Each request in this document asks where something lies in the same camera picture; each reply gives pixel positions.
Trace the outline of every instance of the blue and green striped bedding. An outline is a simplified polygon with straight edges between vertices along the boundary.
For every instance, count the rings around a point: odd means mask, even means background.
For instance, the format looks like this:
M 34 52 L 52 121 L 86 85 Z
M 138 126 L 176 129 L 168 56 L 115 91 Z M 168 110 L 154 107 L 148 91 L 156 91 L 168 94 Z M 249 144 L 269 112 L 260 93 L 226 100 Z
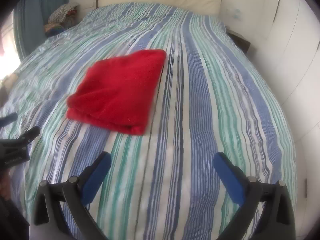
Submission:
M 66 99 L 89 66 L 149 48 L 166 50 L 167 59 L 144 136 L 66 119 Z M 295 150 L 283 112 L 215 17 L 160 4 L 109 5 L 48 39 L 17 73 L 1 115 L 17 111 L 19 119 L 1 136 L 41 127 L 31 160 L 11 171 L 13 198 L 27 218 L 41 180 L 78 175 L 103 150 L 112 167 L 88 209 L 109 239 L 216 239 L 237 209 L 212 166 L 218 151 L 246 175 L 283 179 L 295 204 Z

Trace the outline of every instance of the blue curtain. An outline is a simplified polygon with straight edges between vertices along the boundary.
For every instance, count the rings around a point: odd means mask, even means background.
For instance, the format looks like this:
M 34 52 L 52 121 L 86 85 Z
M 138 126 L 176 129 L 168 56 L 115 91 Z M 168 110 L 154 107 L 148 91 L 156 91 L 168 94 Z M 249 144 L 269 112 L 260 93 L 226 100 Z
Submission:
M 22 61 L 45 40 L 49 16 L 69 0 L 20 0 L 13 10 L 14 38 Z

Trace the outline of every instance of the pile of clothes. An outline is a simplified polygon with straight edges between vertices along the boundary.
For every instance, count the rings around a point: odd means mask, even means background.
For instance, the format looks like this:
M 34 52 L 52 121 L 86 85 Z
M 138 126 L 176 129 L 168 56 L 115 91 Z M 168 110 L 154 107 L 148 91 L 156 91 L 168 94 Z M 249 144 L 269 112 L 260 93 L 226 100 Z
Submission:
M 61 5 L 49 17 L 48 24 L 44 26 L 45 35 L 52 37 L 76 25 L 76 7 L 79 4 L 71 2 Z

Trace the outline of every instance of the folded cloth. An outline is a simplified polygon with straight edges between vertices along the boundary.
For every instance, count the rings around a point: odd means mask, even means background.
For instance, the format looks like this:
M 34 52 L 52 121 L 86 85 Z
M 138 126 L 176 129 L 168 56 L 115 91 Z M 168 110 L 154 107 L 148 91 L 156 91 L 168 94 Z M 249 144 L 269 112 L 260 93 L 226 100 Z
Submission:
M 165 58 L 149 49 L 96 62 L 67 99 L 67 118 L 142 135 Z

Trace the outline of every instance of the metal bolt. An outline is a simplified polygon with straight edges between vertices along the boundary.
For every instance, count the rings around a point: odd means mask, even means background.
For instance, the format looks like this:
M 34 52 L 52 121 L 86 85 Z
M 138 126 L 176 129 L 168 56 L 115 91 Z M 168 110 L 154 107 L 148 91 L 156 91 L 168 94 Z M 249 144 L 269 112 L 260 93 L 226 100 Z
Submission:
M 285 186 L 285 182 L 283 180 L 279 180 L 279 185 L 283 187 Z
M 75 183 L 75 182 L 77 182 L 77 180 L 78 180 L 77 176 L 72 176 L 69 178 L 69 182 L 71 182 L 71 183 Z
M 48 181 L 46 181 L 46 180 L 43 180 L 43 181 L 40 182 L 40 186 L 41 187 L 44 187 L 47 184 L 48 184 Z
M 249 176 L 248 179 L 249 179 L 250 182 L 256 182 L 257 181 L 256 177 L 254 177 L 254 176 Z

